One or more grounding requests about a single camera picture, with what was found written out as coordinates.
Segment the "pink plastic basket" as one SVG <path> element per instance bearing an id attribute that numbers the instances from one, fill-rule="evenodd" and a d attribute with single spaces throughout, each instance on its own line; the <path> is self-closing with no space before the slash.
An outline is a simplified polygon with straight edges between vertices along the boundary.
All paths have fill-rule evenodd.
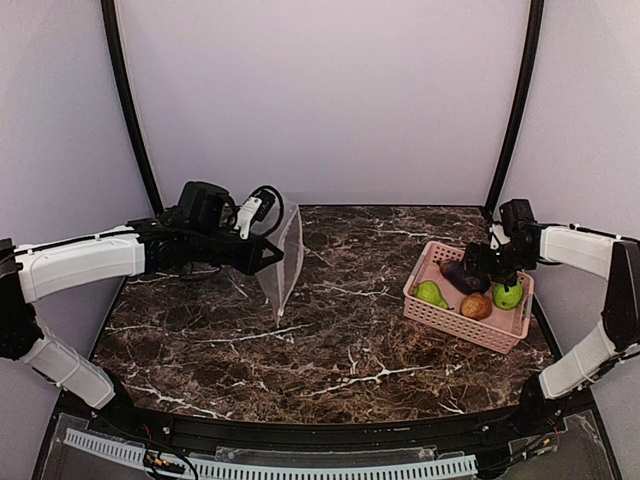
<path id="1" fill-rule="evenodd" d="M 484 293 L 465 294 L 447 279 L 440 265 L 463 251 L 430 241 L 404 286 L 404 316 L 498 353 L 507 354 L 528 335 L 534 280 L 520 272 L 518 285 L 495 283 Z"/>

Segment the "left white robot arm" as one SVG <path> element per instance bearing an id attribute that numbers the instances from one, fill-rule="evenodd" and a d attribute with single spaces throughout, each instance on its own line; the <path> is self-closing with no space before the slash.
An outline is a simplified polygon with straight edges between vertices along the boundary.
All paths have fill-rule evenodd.
<path id="1" fill-rule="evenodd" d="M 254 275 L 284 257 L 269 239 L 284 214 L 284 199 L 270 185 L 236 204 L 222 187 L 189 181 L 176 205 L 151 218 L 48 244 L 2 240 L 2 358 L 23 362 L 89 407 L 104 409 L 120 395 L 115 381 L 39 321 L 35 303 L 77 286 L 190 263 Z"/>

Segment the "brown toy potato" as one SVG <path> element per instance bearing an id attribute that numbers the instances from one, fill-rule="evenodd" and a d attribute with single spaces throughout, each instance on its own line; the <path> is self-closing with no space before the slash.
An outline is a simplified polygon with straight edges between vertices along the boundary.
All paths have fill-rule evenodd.
<path id="1" fill-rule="evenodd" d="M 460 305 L 460 314 L 476 321 L 488 318 L 492 312 L 493 303 L 491 299 L 478 292 L 465 297 Z"/>

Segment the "green toy guava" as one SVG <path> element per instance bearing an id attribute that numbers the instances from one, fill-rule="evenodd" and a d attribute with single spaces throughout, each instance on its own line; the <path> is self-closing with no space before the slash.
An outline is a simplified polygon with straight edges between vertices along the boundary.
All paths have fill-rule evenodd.
<path id="1" fill-rule="evenodd" d="M 493 301 L 496 307 L 501 310 L 515 309 L 524 295 L 523 287 L 520 283 L 512 286 L 495 283 L 493 287 Z"/>

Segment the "clear dotted zip bag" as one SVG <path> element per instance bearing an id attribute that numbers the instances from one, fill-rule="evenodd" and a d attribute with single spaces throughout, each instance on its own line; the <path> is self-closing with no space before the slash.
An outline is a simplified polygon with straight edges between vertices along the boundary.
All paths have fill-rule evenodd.
<path id="1" fill-rule="evenodd" d="M 301 273 L 304 259 L 302 219 L 299 205 L 283 198 L 283 219 L 267 239 L 284 254 L 283 259 L 256 274 L 259 285 L 271 306 L 275 324 L 280 326 L 287 300 Z"/>

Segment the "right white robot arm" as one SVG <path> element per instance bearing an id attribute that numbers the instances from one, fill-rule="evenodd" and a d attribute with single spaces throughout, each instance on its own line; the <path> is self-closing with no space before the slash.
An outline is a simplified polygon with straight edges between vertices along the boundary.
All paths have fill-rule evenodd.
<path id="1" fill-rule="evenodd" d="M 544 223 L 526 199 L 499 208 L 485 243 L 466 246 L 463 265 L 511 287 L 539 265 L 574 270 L 569 284 L 552 284 L 564 313 L 597 314 L 593 328 L 560 359 L 523 385 L 512 422 L 522 433 L 560 415 L 571 395 L 585 391 L 639 352 L 639 242 L 579 224 Z"/>

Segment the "green toy pear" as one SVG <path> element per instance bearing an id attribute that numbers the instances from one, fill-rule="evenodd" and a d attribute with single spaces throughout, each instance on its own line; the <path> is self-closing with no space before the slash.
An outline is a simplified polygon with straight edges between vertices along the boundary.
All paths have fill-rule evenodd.
<path id="1" fill-rule="evenodd" d="M 412 295 L 428 304 L 448 310 L 449 304 L 442 296 L 441 290 L 436 282 L 427 280 L 419 283 L 412 291 Z"/>

